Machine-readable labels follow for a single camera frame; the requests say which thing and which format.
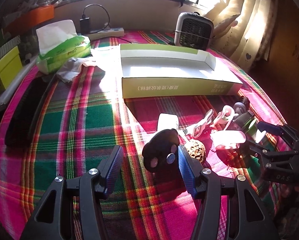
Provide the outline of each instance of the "power strip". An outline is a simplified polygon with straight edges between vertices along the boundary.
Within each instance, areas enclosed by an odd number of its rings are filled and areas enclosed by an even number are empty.
[[[109,29],[109,30],[103,30],[103,31],[100,31],[100,32],[95,31],[94,33],[91,32],[89,34],[85,34],[84,36],[89,37],[89,39],[91,41],[98,40],[98,39],[101,39],[101,38],[110,37],[110,36],[123,37],[124,36],[124,29],[123,28],[113,28],[113,29]]]

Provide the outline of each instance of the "walnut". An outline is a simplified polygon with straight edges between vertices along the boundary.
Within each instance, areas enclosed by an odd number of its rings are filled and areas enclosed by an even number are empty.
[[[198,159],[200,163],[203,163],[206,160],[206,149],[202,142],[198,140],[191,139],[187,143],[185,143],[185,148],[188,151],[189,155],[192,158]]]

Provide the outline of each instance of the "tissue box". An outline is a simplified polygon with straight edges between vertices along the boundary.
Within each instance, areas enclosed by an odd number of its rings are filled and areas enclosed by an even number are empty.
[[[39,54],[37,67],[44,74],[56,72],[70,58],[82,58],[91,54],[91,42],[88,37],[76,36],[62,42],[44,56]]]
[[[0,58],[0,93],[6,90],[21,69],[22,63],[16,46]]]

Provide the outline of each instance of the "metal screw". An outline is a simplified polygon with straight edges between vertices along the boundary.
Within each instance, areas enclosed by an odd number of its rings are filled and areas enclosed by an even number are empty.
[[[91,175],[95,175],[96,173],[98,173],[98,169],[95,169],[95,168],[90,169],[90,170],[88,171],[88,173],[91,174]]]
[[[57,176],[54,180],[55,182],[61,182],[63,179],[63,176]]]
[[[204,169],[202,169],[202,173],[208,175],[208,174],[211,174],[211,170],[208,168],[204,168]]]
[[[246,178],[245,178],[244,175],[238,175],[238,176],[237,176],[237,179],[240,180],[240,181],[244,181],[244,180],[246,180]]]
[[[166,157],[166,162],[168,164],[172,164],[175,161],[175,154],[174,153],[170,153],[167,157]]]

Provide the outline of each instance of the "orange box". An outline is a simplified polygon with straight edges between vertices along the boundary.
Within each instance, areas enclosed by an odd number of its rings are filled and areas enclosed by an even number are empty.
[[[54,18],[54,6],[47,5],[36,8],[15,19],[3,29],[4,33],[10,33],[12,37],[22,35],[36,25]]]

